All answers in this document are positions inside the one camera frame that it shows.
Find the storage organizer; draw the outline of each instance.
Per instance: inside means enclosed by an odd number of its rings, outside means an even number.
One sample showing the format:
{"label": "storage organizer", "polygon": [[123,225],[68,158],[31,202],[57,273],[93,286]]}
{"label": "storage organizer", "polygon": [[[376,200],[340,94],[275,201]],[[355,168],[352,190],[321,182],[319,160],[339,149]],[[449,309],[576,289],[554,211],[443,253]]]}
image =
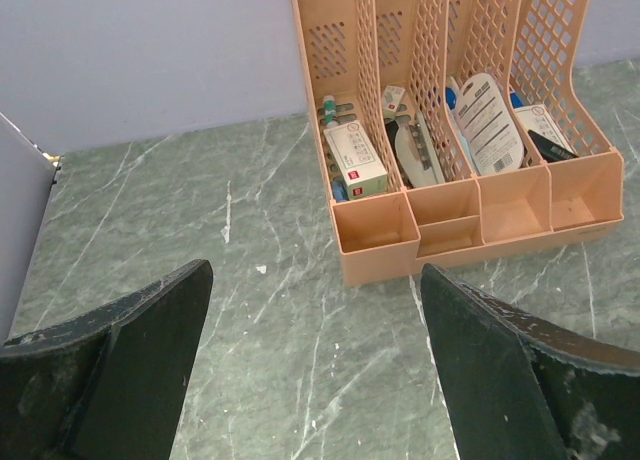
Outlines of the storage organizer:
{"label": "storage organizer", "polygon": [[[589,0],[292,0],[310,122],[347,285],[598,239],[623,220],[624,162],[577,100],[571,70]],[[522,167],[478,176],[446,113],[446,79],[490,71],[529,104],[544,103],[580,158],[548,164],[511,114]],[[381,92],[421,111],[447,183],[404,186],[386,138]],[[358,118],[385,167],[385,194],[336,203],[322,98]]]}

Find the organizer compartment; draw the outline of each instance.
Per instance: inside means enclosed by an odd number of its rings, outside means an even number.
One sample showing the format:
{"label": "organizer compartment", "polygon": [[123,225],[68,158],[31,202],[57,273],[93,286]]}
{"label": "organizer compartment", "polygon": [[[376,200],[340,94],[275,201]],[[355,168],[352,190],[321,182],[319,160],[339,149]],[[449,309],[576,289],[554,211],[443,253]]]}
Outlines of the organizer compartment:
{"label": "organizer compartment", "polygon": [[487,243],[551,231],[551,179],[541,167],[478,179]]}
{"label": "organizer compartment", "polygon": [[[588,0],[293,0],[310,121],[347,285],[595,240],[623,219],[623,159],[576,99],[571,69]],[[490,70],[544,103],[581,158],[548,164],[515,115],[518,171],[479,177],[453,134],[446,79]],[[447,183],[407,189],[386,139],[380,96],[407,90],[397,119],[421,111]],[[389,192],[337,204],[322,136],[324,95],[360,119],[389,170]]]}
{"label": "organizer compartment", "polygon": [[621,220],[623,166],[614,152],[549,165],[554,230]]}

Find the white box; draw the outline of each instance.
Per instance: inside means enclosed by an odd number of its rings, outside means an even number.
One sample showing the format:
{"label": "white box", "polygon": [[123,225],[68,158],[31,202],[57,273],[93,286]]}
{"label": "white box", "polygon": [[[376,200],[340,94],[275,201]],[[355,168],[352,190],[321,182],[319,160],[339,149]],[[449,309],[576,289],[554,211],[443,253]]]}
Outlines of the white box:
{"label": "white box", "polygon": [[359,120],[324,131],[342,173],[349,200],[387,191],[387,170]]}
{"label": "white box", "polygon": [[387,88],[384,89],[384,93],[382,94],[382,115],[384,118],[389,120],[396,118],[396,113],[398,112],[400,103],[402,103],[404,92],[404,88],[394,87],[393,85],[388,85]]}
{"label": "white box", "polygon": [[556,145],[560,145],[566,150],[576,153],[544,105],[520,107],[516,108],[515,112],[525,130],[533,130],[543,137],[548,138]]}

